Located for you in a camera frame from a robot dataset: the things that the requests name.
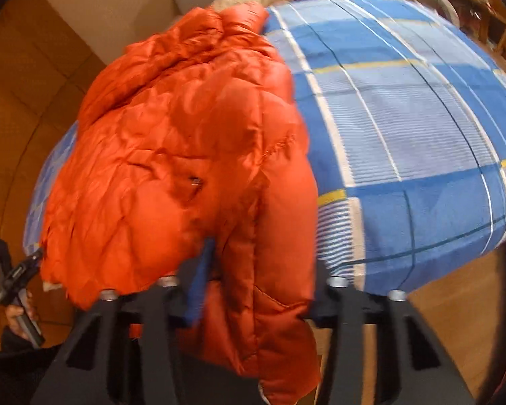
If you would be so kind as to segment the orange puffer jacket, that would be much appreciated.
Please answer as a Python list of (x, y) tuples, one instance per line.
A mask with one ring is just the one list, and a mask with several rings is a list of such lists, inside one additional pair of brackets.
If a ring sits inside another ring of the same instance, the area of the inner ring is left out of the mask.
[(317, 187), (289, 68), (259, 4), (195, 8), (93, 82), (47, 200), (44, 282), (86, 309), (132, 294), (216, 243), (183, 350), (293, 404), (320, 378), (304, 316)]

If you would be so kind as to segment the blue plaid bed sheet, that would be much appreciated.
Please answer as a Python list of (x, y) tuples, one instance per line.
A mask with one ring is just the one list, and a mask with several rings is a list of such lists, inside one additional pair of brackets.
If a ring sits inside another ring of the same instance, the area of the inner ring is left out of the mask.
[[(265, 9), (308, 134), (315, 263), (371, 294), (413, 291), (506, 240), (506, 73), (404, 0)], [(77, 120), (40, 175), (23, 247), (42, 249), (47, 200)]]

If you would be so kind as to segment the wooden desk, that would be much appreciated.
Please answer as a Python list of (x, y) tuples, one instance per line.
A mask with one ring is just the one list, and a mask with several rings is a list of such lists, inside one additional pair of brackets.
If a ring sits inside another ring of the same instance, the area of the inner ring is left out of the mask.
[(502, 0), (450, 0), (461, 30), (506, 63), (506, 5)]

